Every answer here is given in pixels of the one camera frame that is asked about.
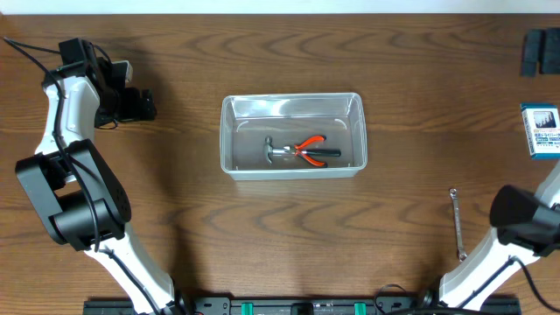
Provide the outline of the blue white screwdriver box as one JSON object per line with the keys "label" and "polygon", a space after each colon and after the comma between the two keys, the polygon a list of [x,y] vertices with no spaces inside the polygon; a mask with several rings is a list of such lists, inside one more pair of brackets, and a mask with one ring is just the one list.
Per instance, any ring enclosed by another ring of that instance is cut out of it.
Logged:
{"label": "blue white screwdriver box", "polygon": [[559,159],[559,111],[550,103],[521,103],[528,152],[534,160]]}

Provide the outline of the clear plastic container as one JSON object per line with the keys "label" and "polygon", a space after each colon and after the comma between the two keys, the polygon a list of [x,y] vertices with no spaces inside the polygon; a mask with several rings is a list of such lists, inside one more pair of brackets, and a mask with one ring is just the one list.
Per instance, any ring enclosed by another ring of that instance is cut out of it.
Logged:
{"label": "clear plastic container", "polygon": [[[264,155],[264,138],[275,147],[326,136],[310,149],[340,149],[340,157],[315,157],[314,167],[300,157]],[[368,140],[361,97],[353,92],[230,95],[222,102],[220,166],[234,180],[351,178],[368,163]]]}

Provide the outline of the small steel claw hammer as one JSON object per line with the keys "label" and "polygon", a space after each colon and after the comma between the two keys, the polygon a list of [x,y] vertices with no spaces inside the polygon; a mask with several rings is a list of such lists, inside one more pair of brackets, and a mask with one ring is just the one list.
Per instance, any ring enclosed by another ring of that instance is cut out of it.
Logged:
{"label": "small steel claw hammer", "polygon": [[[315,157],[338,158],[338,157],[341,156],[341,150],[340,149],[323,149],[323,150],[329,150],[331,153],[328,156],[315,156]],[[266,136],[264,138],[264,149],[263,149],[263,151],[264,151],[265,158],[270,165],[273,164],[273,161],[272,161],[273,157],[293,156],[291,154],[288,154],[283,149],[283,147],[275,147],[273,145],[272,136]]]}

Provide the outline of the red handled pliers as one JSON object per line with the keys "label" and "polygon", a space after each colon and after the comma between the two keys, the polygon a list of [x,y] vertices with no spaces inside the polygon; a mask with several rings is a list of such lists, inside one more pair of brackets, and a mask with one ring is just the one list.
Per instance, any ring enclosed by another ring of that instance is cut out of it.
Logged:
{"label": "red handled pliers", "polygon": [[331,152],[329,150],[323,149],[310,149],[311,144],[323,143],[326,140],[326,136],[315,135],[309,137],[307,140],[300,144],[285,145],[283,149],[295,157],[302,158],[306,163],[314,167],[326,168],[328,166],[327,162],[319,161],[315,156],[328,156]]}

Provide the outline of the silver combination wrench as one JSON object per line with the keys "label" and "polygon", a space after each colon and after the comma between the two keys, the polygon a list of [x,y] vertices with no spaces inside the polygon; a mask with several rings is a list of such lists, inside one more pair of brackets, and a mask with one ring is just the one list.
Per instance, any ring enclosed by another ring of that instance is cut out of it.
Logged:
{"label": "silver combination wrench", "polygon": [[467,253],[465,250],[465,246],[463,243],[462,237],[462,229],[461,229],[461,222],[460,222],[460,204],[459,204],[459,197],[458,192],[455,188],[451,188],[449,190],[451,204],[453,207],[453,219],[454,219],[454,227],[455,227],[455,235],[456,235],[456,244],[457,244],[457,258],[463,262],[467,258]]}

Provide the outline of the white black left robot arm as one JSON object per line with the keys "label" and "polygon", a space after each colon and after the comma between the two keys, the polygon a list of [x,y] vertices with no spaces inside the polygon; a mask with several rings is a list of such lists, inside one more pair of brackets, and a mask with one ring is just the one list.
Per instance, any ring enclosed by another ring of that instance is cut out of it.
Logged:
{"label": "white black left robot arm", "polygon": [[94,144],[95,131],[108,123],[154,119],[151,91],[130,85],[128,61],[112,61],[85,39],[61,42],[57,53],[62,64],[46,71],[42,84],[45,134],[15,171],[51,238],[94,258],[128,294],[125,301],[87,301],[86,314],[515,314],[519,307],[494,292],[559,247],[559,192],[551,177],[535,193],[502,187],[483,241],[421,298],[188,299],[137,239],[128,196]]}

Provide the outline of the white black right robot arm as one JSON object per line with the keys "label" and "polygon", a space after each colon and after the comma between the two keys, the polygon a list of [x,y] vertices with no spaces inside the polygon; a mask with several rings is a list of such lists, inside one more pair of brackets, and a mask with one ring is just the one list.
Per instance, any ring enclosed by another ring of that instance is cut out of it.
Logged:
{"label": "white black right robot arm", "polygon": [[[559,27],[533,29],[526,33],[521,76],[559,75]],[[517,270],[522,270],[529,287],[543,306],[547,303],[530,277],[527,265],[559,250],[559,109],[550,103],[522,103],[521,118],[534,160],[556,160],[556,166],[538,186],[527,192],[504,185],[493,199],[490,229],[469,255],[465,251],[460,225],[457,190],[449,190],[455,224],[459,266],[444,274],[437,287],[426,291],[420,307],[446,311],[481,311],[487,299]]]}

